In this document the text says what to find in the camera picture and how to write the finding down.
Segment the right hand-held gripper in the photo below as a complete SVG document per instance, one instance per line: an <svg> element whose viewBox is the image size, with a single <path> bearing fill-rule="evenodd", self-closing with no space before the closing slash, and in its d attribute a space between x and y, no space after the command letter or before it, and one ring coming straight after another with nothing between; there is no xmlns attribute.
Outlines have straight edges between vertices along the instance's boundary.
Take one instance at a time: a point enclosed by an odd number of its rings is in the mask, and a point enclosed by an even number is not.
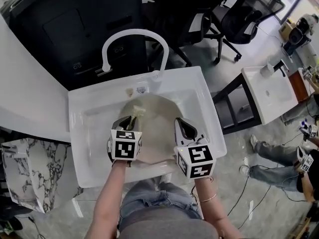
<svg viewBox="0 0 319 239"><path fill-rule="evenodd" d="M176 164L187 179L210 177L215 167L212 144L183 118L174 120Z"/></svg>

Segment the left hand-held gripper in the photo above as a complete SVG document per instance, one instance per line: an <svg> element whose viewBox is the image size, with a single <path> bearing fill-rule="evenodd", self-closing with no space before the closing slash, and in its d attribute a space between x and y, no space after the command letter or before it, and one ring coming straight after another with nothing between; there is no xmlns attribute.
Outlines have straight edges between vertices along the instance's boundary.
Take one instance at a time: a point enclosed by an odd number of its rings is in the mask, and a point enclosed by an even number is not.
<svg viewBox="0 0 319 239"><path fill-rule="evenodd" d="M137 117L131 119L131 131L127 129L127 117L116 120L112 125L107 145L108 157L112 166L116 161L126 162L127 167L137 159L142 147L142 132Z"/></svg>

